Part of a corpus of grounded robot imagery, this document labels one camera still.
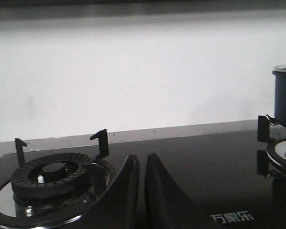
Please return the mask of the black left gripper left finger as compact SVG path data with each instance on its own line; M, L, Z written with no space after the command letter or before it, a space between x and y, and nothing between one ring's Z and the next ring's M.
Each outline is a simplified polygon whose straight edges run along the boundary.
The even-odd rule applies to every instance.
M133 229L139 186L139 161L129 155L102 197L68 229Z

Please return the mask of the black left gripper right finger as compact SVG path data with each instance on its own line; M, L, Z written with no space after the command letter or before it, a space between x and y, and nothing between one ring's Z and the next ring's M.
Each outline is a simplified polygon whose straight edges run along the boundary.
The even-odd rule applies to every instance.
M155 153L147 158L145 205L153 229L212 228L212 220L179 188Z

